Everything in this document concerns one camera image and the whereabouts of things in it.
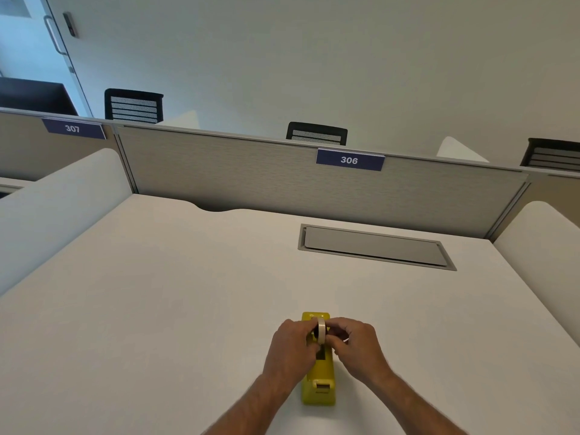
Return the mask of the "person's left hand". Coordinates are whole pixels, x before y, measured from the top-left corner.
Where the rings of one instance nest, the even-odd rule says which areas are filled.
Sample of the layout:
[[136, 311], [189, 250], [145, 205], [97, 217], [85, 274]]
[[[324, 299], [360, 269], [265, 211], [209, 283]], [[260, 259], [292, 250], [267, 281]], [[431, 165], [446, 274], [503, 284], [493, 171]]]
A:
[[296, 322], [285, 320], [276, 330], [262, 371], [262, 377], [279, 394], [290, 394], [314, 366], [297, 360]]

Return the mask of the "person's right hand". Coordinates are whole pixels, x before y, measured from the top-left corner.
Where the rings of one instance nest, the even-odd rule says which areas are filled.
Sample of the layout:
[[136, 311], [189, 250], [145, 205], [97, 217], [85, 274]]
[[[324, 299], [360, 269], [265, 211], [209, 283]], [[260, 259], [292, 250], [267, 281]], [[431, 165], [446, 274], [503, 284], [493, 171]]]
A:
[[351, 320], [352, 332], [348, 350], [338, 359], [354, 378], [367, 386], [370, 380], [393, 370], [382, 351], [373, 326]]

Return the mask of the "person's right forearm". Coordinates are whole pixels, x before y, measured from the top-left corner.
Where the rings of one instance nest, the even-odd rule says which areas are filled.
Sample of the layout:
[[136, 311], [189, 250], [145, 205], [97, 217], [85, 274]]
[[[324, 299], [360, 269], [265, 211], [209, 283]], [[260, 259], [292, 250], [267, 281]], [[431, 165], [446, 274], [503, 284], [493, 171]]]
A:
[[394, 372], [370, 380], [367, 387], [389, 409], [406, 435], [468, 435]]

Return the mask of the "person's left forearm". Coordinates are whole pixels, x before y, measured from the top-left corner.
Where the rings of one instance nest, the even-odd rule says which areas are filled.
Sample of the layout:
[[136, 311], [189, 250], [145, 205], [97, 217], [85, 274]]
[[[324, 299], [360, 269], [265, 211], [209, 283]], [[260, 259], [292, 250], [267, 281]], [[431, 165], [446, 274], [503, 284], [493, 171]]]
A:
[[266, 435], [298, 383], [295, 378], [260, 374], [243, 396], [201, 435]]

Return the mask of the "yellow tape dispenser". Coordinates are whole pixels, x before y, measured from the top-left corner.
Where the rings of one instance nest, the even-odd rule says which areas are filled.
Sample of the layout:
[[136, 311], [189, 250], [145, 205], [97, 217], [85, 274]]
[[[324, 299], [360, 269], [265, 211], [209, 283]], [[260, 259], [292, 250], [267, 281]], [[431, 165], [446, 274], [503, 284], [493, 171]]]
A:
[[[329, 313], [303, 312], [302, 321], [320, 316], [325, 321]], [[315, 365], [301, 381], [301, 402], [307, 406], [332, 407], [336, 404], [336, 381], [332, 349], [323, 345], [316, 354]]]

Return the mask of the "grey fabric partition panel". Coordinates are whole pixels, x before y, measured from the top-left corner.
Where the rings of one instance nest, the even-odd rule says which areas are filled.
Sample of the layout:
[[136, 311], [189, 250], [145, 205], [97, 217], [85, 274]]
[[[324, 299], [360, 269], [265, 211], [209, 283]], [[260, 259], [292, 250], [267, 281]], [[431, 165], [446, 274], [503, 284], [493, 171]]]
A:
[[[67, 119], [102, 124], [107, 139], [49, 133], [41, 118]], [[35, 182], [104, 148], [120, 157], [129, 185], [137, 187], [118, 129], [112, 121], [0, 108], [0, 178]]]
[[317, 163], [318, 146], [115, 124], [138, 193], [209, 211], [252, 209], [485, 238], [521, 170], [386, 155], [381, 170]]
[[524, 167], [528, 175], [485, 238], [494, 242], [530, 202], [545, 202], [580, 227], [580, 172]]

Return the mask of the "blue desk number label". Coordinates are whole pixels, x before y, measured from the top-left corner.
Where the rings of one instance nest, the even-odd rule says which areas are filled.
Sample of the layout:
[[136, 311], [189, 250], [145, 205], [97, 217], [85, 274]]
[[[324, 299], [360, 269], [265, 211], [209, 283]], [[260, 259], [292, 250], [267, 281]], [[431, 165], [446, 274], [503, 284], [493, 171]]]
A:
[[67, 119], [41, 118], [46, 130], [52, 134], [105, 140], [102, 124], [71, 121]]
[[380, 172], [386, 156], [368, 153], [356, 153], [319, 148], [315, 163], [317, 165], [345, 167], [350, 169]]

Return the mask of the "black mesh office chair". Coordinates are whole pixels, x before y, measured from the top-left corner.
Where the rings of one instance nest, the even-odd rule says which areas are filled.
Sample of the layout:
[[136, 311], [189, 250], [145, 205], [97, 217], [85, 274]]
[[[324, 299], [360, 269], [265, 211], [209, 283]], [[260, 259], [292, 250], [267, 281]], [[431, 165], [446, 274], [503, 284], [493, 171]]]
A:
[[344, 128], [304, 122], [290, 122], [286, 131], [287, 140], [333, 146], [345, 146], [347, 135], [348, 130]]
[[529, 138], [520, 166], [580, 173], [580, 142]]
[[128, 89], [106, 89], [105, 118], [109, 121], [158, 124], [164, 121], [163, 94]]

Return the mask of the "white curved side divider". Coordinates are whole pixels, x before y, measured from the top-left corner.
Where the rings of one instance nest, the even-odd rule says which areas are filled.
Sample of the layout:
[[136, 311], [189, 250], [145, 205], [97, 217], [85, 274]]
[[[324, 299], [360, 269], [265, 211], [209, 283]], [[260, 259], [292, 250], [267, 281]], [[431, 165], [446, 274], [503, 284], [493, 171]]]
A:
[[451, 136], [447, 136], [443, 139], [441, 145], [439, 146], [437, 157], [453, 160], [467, 160], [472, 162], [489, 163], [489, 161], [483, 156], [479, 155]]
[[494, 246], [580, 347], [580, 227], [546, 202], [533, 201]]
[[0, 296], [133, 194], [105, 148], [0, 199]]

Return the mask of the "dark desk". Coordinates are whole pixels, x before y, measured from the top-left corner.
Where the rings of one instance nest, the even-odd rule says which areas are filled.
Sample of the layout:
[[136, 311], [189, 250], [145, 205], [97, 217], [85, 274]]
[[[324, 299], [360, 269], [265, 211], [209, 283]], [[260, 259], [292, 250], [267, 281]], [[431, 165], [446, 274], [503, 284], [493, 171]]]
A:
[[0, 108], [78, 116], [61, 83], [0, 77]]

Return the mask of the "glass door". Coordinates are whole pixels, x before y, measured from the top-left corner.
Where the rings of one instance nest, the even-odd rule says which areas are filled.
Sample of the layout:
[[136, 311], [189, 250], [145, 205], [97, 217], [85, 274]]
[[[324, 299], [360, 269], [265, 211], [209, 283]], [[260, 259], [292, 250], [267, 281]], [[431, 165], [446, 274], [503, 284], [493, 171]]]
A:
[[71, 58], [54, 49], [45, 15], [56, 21], [48, 0], [0, 0], [0, 77], [61, 83], [78, 115], [93, 117]]

